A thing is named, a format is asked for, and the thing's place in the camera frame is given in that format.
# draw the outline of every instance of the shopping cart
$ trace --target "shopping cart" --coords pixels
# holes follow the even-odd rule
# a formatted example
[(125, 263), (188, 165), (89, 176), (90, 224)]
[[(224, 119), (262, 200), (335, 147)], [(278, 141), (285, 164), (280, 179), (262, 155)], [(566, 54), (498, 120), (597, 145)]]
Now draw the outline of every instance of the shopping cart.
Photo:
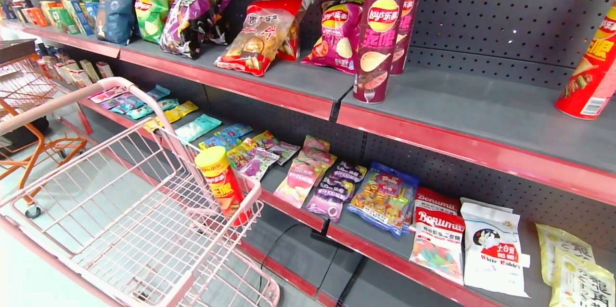
[[(263, 208), (259, 182), (238, 174), (245, 199), (225, 219), (194, 165), (198, 148), (129, 81), (102, 79), (31, 108), (0, 123), (0, 134), (114, 86), (150, 105), (164, 129), (145, 134), (143, 120), (17, 191), (0, 202), (0, 226), (113, 306), (275, 306), (279, 286), (235, 249)], [(21, 198), (35, 189), (42, 215), (30, 219)], [(232, 226), (240, 213), (251, 216)], [(220, 289), (231, 292), (222, 304), (210, 299)]]

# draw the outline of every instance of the gray shelf surface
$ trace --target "gray shelf surface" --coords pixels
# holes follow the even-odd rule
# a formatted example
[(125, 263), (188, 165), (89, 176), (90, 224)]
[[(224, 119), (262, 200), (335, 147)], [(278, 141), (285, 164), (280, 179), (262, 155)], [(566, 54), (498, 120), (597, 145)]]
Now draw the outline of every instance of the gray shelf surface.
[(352, 105), (616, 173), (616, 106), (594, 121), (554, 108), (557, 90), (464, 73), (407, 67), (383, 103)]
[(218, 68), (214, 66), (214, 61), (223, 54), (225, 48), (225, 46), (204, 44), (202, 48), (204, 52), (194, 61), (178, 55), (165, 53), (160, 50), (157, 44), (143, 40), (132, 42), (128, 46), (122, 47), (122, 50), (143, 53), (159, 59), (172, 61), (179, 65), (189, 65), (210, 72), (249, 79), (250, 81), (259, 81), (266, 85), (294, 90), (295, 92), (328, 99), (333, 102), (339, 101), (353, 86), (352, 75), (347, 75), (331, 68), (302, 64), (299, 61), (289, 62), (276, 59), (271, 63), (263, 77)]

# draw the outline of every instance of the floor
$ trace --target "floor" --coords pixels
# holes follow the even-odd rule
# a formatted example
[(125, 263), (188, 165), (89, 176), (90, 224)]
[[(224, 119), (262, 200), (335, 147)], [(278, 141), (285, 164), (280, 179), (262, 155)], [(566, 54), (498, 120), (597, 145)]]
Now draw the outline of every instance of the floor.
[[(57, 121), (52, 121), (52, 129), (51, 137), (53, 138), (62, 136), (64, 132), (68, 131)], [(24, 158), (28, 156), (30, 152), (31, 149), (28, 149), (15, 155), (14, 158)], [(135, 191), (140, 191), (144, 188), (149, 190), (152, 188), (149, 184), (136, 176), (122, 176), (121, 174), (123, 172), (121, 166), (113, 161), (110, 162), (106, 160), (103, 158), (102, 154), (90, 156), (88, 166), (89, 167), (84, 167), (83, 171), (73, 168), (71, 169), (71, 173), (57, 176), (57, 180), (62, 180), (61, 185), (49, 182), (44, 186), (43, 191), (39, 193), (40, 198), (38, 201), (43, 203), (42, 207), (44, 208), (44, 214), (37, 218), (35, 223), (42, 227), (49, 227), (49, 234), (59, 239), (59, 242), (70, 250), (79, 248), (80, 244), (90, 241), (93, 237), (89, 234), (97, 234), (98, 230), (102, 231), (105, 226), (105, 222), (103, 221), (104, 217), (108, 217), (109, 219), (121, 217), (121, 221), (117, 223), (117, 227), (124, 229), (126, 227), (123, 227), (123, 222), (132, 220), (131, 217), (138, 217), (144, 214), (142, 209), (135, 208), (127, 215), (122, 215), (123, 207), (129, 207), (129, 205), (133, 204), (136, 200), (139, 200), (142, 193), (135, 192), (131, 195), (125, 189), (116, 187), (115, 184), (124, 182), (126, 185), (131, 186), (131, 190)], [(33, 171), (32, 180), (43, 176), (50, 171), (52, 167), (53, 161), (51, 160), (40, 164), (36, 167), (35, 171)], [(106, 183), (112, 180), (110, 176), (114, 176), (114, 174), (116, 174), (115, 176), (120, 176), (120, 180), (107, 186)], [(13, 175), (0, 181), (0, 199), (3, 199), (7, 195), (11, 195), (15, 191), (20, 175), (19, 172), (13, 173)], [(114, 191), (117, 194), (95, 195), (95, 191), (98, 191), (103, 186), (105, 186), (105, 190), (110, 190), (110, 193)], [(55, 198), (46, 198), (48, 195), (55, 195)], [(88, 195), (95, 195), (95, 197), (88, 199)], [(153, 202), (156, 202), (154, 198), (156, 195), (158, 195), (158, 193), (152, 194)], [(143, 201), (141, 207), (147, 207), (146, 203), (147, 202)], [(22, 211), (25, 207), (25, 203), (19, 201), (17, 204), (20, 211)], [(62, 219), (62, 210), (73, 210), (73, 208), (75, 211), (71, 214), (75, 215), (75, 217), (73, 219), (71, 219), (71, 217)], [(10, 205), (5, 206), (0, 212), (2, 212), (3, 215), (13, 214), (13, 216), (16, 217), (14, 215), (15, 211)], [(165, 278), (172, 280), (175, 277), (174, 274), (178, 274), (176, 270), (181, 268), (183, 261), (181, 259), (169, 260), (168, 256), (165, 255), (173, 253), (174, 257), (184, 258), (184, 263), (189, 262), (189, 259), (185, 258), (190, 258), (192, 247), (189, 249), (166, 249), (162, 254), (160, 250), (155, 250), (156, 248), (152, 249), (155, 244), (161, 243), (161, 238), (165, 238), (161, 234), (177, 234), (181, 230), (179, 228), (169, 230), (167, 226), (168, 222), (164, 223), (163, 219), (168, 219), (170, 217), (181, 218), (183, 214), (178, 212), (174, 206), (165, 205), (161, 210), (154, 212), (154, 215), (148, 216), (148, 219), (152, 222), (151, 226), (144, 226), (141, 230), (133, 230), (136, 234), (135, 238), (123, 242), (123, 248), (136, 248), (135, 252), (139, 253), (139, 258), (137, 258), (137, 255), (134, 255), (134, 258), (126, 258), (125, 256), (117, 254), (108, 255), (112, 257), (112, 259), (99, 262), (92, 266), (93, 268), (91, 270), (98, 270), (98, 276), (119, 289), (129, 289), (132, 291), (143, 290), (148, 292), (148, 298), (156, 299), (156, 294), (163, 294), (169, 289), (169, 286), (165, 285), (164, 279), (158, 281), (155, 281), (155, 278), (148, 279), (148, 272), (143, 274), (143, 267), (141, 267), (141, 269), (132, 268), (139, 266), (140, 262), (142, 264), (141, 266), (145, 265), (149, 267), (149, 264), (144, 264), (143, 258), (145, 257), (147, 257), (146, 261), (148, 261), (148, 263), (153, 261), (154, 263), (165, 262), (162, 266), (156, 266), (156, 270), (161, 276), (165, 276)], [(63, 230), (70, 230), (71, 236), (68, 236)], [(93, 240), (91, 246), (99, 246), (111, 242), (114, 239), (114, 231), (116, 231), (114, 228), (106, 230), (104, 232), (105, 235)], [(184, 234), (183, 236), (184, 239), (193, 241), (191, 235), (186, 236)], [(207, 239), (198, 239), (194, 241), (194, 243), (205, 245)], [(0, 230), (0, 243), (0, 269), (2, 271), (0, 296), (2, 296), (3, 306), (39, 307), (58, 305), (66, 307), (98, 307), (105, 305), (90, 293), (81, 289), (76, 283), (66, 278), (63, 274), (57, 272), (48, 265), (48, 263), (37, 257), (37, 255), (26, 250), (18, 241), (2, 230)], [(77, 255), (75, 259), (82, 260), (82, 263), (84, 263), (86, 260), (92, 260), (92, 257), (93, 255), (89, 256), (86, 252)], [(243, 292), (248, 300), (252, 299), (255, 301), (255, 299), (258, 298), (256, 290), (258, 290), (260, 285), (260, 274), (255, 270), (249, 269), (249, 266), (246, 265), (242, 259), (234, 255), (230, 256), (227, 265), (229, 266), (228, 268), (223, 267), (218, 271), (218, 276), (209, 284), (207, 292), (199, 294), (199, 292), (191, 290), (191, 297), (194, 295), (199, 298), (196, 305), (212, 307), (227, 307), (231, 305), (245, 306), (246, 304), (244, 303), (245, 301), (242, 295), (235, 295), (233, 289), (229, 288), (230, 285), (235, 286), (237, 290)], [(231, 272), (231, 269), (233, 272), (238, 272), (240, 275), (244, 276), (247, 283), (239, 285), (240, 280)], [(280, 286), (282, 296), (279, 306), (320, 306), (319, 303), (305, 296), (305, 294), (286, 283), (283, 279), (268, 272), (267, 269), (264, 271)], [(130, 280), (134, 275), (139, 274), (141, 274), (140, 283)], [(139, 288), (141, 286), (140, 284), (145, 285), (145, 288)], [(266, 279), (262, 281), (262, 285), (264, 287), (267, 285)], [(195, 287), (202, 287), (199, 280), (197, 280)], [(190, 303), (189, 301), (184, 301), (181, 305), (187, 306), (190, 305)], [(262, 300), (258, 305), (267, 306), (268, 303)]]

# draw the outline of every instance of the blue candy pack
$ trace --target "blue candy pack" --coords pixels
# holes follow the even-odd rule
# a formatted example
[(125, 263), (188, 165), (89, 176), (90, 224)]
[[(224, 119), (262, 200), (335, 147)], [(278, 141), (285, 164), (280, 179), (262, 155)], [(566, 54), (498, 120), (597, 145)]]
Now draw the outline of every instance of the blue candy pack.
[(418, 177), (372, 162), (347, 210), (379, 229), (400, 237), (405, 216), (420, 184)]
[(126, 46), (137, 22), (135, 0), (101, 0), (96, 15), (96, 37)]

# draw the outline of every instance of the yellow snack bag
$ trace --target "yellow snack bag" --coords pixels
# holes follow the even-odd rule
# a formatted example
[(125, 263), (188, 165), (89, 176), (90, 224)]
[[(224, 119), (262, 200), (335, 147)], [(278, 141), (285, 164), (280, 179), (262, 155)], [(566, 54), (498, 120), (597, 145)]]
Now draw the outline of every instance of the yellow snack bag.
[(560, 246), (554, 251), (550, 307), (614, 307), (614, 275)]
[(541, 276), (547, 285), (552, 285), (554, 272), (554, 250), (561, 248), (577, 258), (594, 263), (591, 246), (565, 230), (552, 228), (543, 224), (535, 224), (541, 246)]

